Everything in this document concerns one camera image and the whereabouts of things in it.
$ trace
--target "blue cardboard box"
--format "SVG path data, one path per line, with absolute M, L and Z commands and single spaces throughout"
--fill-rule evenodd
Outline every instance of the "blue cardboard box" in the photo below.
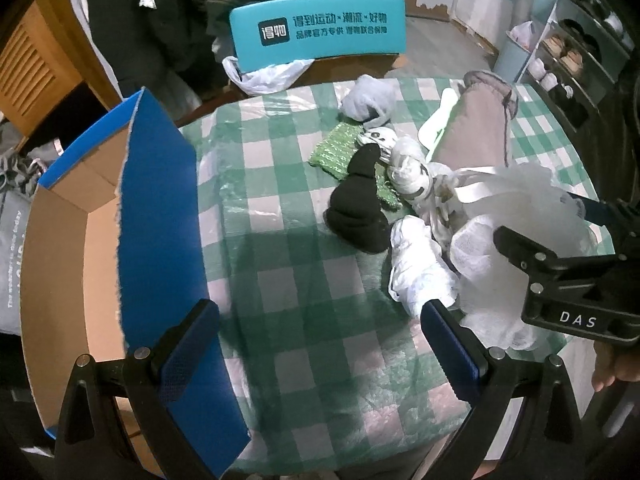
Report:
M 196 155 L 147 90 L 95 123 L 40 179 L 20 286 L 25 362 L 51 433 L 80 354 L 106 361 L 152 347 L 209 297 Z M 217 338 L 167 409 L 217 476 L 249 441 Z M 135 426 L 126 403 L 121 412 Z
M 242 72 L 406 48 L 404 0 L 271 0 L 234 9 L 230 22 Z

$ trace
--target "black logo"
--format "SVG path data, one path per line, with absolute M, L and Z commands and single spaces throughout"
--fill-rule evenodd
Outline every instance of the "black logo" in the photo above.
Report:
M 258 23 L 260 42 L 262 46 L 287 43 L 289 41 L 289 27 L 286 18 L 276 18 Z

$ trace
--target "green knitted cloth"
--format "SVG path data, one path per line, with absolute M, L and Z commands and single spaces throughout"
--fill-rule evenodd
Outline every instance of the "green knitted cloth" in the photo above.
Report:
M 361 124 L 341 122 L 329 132 L 326 139 L 318 142 L 309 158 L 309 164 L 319 166 L 331 176 L 343 180 L 347 176 L 347 166 L 356 152 L 356 136 L 363 132 Z M 382 164 L 376 164 L 376 183 L 378 184 L 378 198 L 383 205 L 392 211 L 402 207 L 391 182 L 386 177 Z

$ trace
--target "green and white tablecloth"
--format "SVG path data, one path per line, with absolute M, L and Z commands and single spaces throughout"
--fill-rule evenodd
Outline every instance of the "green and white tablecloth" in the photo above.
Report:
M 390 80 L 393 127 L 417 136 L 449 79 Z M 226 366 L 252 442 L 234 467 L 292 474 L 385 458 L 455 430 L 468 411 L 386 293 L 386 255 L 355 251 L 322 222 L 336 181 L 309 166 L 353 82 L 225 105 L 185 126 L 199 160 L 204 261 Z M 516 160 L 538 160 L 595 198 L 545 104 L 519 86 Z M 601 243 L 610 251 L 610 240 Z M 529 354 L 564 345 L 558 334 Z

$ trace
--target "black mitten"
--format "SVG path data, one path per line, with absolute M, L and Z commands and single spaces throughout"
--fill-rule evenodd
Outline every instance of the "black mitten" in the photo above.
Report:
M 365 253 L 386 251 L 389 222 L 380 209 L 376 188 L 377 144 L 365 144 L 351 158 L 345 178 L 329 200 L 325 221 L 329 229 Z

